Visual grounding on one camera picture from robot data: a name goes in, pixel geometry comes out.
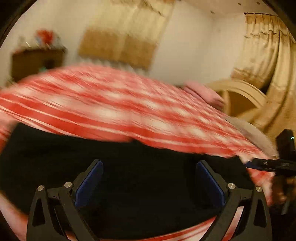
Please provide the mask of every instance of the gold curtain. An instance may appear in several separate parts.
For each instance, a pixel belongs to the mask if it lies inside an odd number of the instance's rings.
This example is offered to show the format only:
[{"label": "gold curtain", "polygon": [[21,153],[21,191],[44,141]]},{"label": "gold curtain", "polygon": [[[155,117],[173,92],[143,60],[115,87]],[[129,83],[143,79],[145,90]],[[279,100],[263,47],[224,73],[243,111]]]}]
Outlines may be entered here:
[{"label": "gold curtain", "polygon": [[246,16],[247,34],[232,77],[261,89],[269,85],[266,103],[252,124],[273,142],[284,130],[296,134],[296,43],[276,16]]},{"label": "gold curtain", "polygon": [[148,69],[175,0],[105,0],[86,30],[80,56]]}]

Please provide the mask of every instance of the wall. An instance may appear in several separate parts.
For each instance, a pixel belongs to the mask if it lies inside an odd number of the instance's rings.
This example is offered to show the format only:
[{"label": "wall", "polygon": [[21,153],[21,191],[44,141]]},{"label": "wall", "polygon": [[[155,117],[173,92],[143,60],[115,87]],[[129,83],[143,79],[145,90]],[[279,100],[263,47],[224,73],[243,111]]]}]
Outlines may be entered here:
[{"label": "wall", "polygon": [[208,83],[228,78],[241,53],[245,31],[243,13],[215,19],[209,44],[197,61],[194,80]]},{"label": "wall", "polygon": [[[83,0],[38,0],[18,20],[0,48],[0,86],[9,75],[10,55],[17,46],[18,37],[23,35],[29,40],[40,28],[52,29],[60,35],[68,49],[66,65],[79,62],[80,41],[100,4],[99,0],[87,0],[87,4]],[[147,75],[172,84],[193,78],[212,26],[212,16],[185,1],[176,1]]]}]

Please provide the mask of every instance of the metal screw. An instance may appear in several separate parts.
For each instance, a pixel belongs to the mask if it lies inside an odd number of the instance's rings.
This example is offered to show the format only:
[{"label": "metal screw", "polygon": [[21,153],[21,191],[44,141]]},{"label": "metal screw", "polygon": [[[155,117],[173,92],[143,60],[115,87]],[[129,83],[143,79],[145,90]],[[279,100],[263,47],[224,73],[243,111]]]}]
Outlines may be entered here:
[{"label": "metal screw", "polygon": [[44,189],[44,186],[42,186],[42,185],[40,185],[40,186],[37,188],[38,191],[42,191],[43,189]]},{"label": "metal screw", "polygon": [[235,188],[236,188],[236,186],[235,186],[234,183],[228,183],[228,187],[229,187],[230,189],[235,189]]},{"label": "metal screw", "polygon": [[262,188],[261,187],[256,187],[256,191],[257,192],[262,192]]},{"label": "metal screw", "polygon": [[66,182],[65,184],[64,184],[64,187],[65,188],[70,188],[72,186],[72,182]]}]

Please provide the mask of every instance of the bed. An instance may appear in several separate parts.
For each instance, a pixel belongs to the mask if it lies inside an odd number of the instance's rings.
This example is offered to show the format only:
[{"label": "bed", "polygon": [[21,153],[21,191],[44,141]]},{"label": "bed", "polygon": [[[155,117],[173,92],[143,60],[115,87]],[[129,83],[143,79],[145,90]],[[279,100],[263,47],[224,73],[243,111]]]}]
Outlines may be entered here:
[{"label": "bed", "polygon": [[[162,82],[91,64],[29,76],[0,93],[0,147],[17,122],[87,139],[128,142],[187,153],[206,153],[242,162],[267,159],[224,117],[201,99]],[[271,203],[270,172],[248,170]],[[27,217],[0,195],[0,210],[18,238],[26,240]],[[229,240],[242,208],[224,237]],[[214,218],[149,240],[199,240]]]}]

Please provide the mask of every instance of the hand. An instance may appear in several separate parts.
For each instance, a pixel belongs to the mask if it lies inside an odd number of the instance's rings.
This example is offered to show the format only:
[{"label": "hand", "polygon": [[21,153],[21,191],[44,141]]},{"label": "hand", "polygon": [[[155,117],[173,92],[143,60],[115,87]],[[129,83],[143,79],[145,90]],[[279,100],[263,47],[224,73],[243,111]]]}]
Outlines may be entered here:
[{"label": "hand", "polygon": [[275,176],[272,180],[272,200],[274,204],[283,204],[287,200],[287,194],[284,193],[285,185],[293,185],[291,201],[296,198],[296,177]]}]

